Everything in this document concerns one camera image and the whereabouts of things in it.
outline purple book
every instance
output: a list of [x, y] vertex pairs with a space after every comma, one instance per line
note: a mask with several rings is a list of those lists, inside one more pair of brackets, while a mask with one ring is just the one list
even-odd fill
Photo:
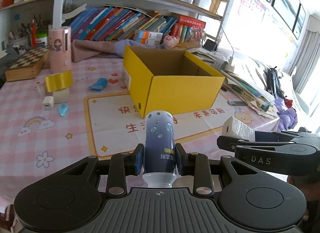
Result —
[[79, 30], [72, 36], [71, 39], [72, 39], [72, 40], [78, 39], [78, 38], [81, 36], [81, 34], [82, 34], [84, 31], [87, 30], [88, 26], [90, 25], [90, 22], [91, 22], [100, 12], [102, 12], [104, 9], [105, 9], [105, 7], [104, 7], [104, 6], [101, 6], [97, 11], [95, 11], [95, 12], [90, 16], [90, 18], [81, 25], [81, 27], [79, 28]]

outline cloud print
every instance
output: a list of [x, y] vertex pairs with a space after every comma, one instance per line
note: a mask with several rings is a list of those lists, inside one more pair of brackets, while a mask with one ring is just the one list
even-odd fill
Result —
[[54, 126], [54, 122], [51, 120], [44, 120], [39, 124], [39, 131], [50, 128]]
[[20, 131], [18, 132], [18, 137], [24, 136], [26, 134], [30, 134], [31, 129], [29, 127], [22, 127]]

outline gray curtain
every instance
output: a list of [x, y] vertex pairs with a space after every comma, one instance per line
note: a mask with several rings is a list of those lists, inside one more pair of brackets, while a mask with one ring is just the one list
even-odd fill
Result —
[[291, 74], [294, 67], [297, 66], [297, 73], [292, 78], [295, 92], [299, 94], [302, 92], [318, 62], [319, 56], [320, 33], [307, 30], [289, 71], [289, 74]]

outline white cable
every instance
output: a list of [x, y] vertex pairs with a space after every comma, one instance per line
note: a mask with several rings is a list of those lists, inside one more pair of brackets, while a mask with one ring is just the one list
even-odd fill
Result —
[[[217, 8], [215, 7], [215, 4], [214, 4], [214, 3], [213, 3], [213, 8], [215, 9], [215, 11], [218, 11]], [[226, 39], [227, 39], [227, 41], [229, 42], [229, 44], [230, 44], [230, 46], [231, 46], [231, 48], [232, 48], [232, 52], [233, 52], [232, 58], [234, 58], [234, 56], [235, 56], [235, 50], [233, 49], [233, 46], [231, 45], [231, 43], [230, 43], [230, 41], [229, 41], [229, 39], [228, 39], [228, 37], [227, 37], [227, 35], [226, 35], [223, 27], [222, 27], [222, 20], [221, 20], [220, 16], [219, 16], [218, 14], [217, 14], [217, 16], [218, 16], [218, 21], [220, 22], [220, 27], [221, 27], [221, 29], [222, 29], [222, 31], [223, 31], [223, 34], [226, 36]]]

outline pink cylindrical pencil case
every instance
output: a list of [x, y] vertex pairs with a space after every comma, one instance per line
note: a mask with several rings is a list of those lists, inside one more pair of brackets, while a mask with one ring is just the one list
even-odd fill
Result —
[[51, 73], [71, 70], [71, 27], [50, 29], [49, 46]]

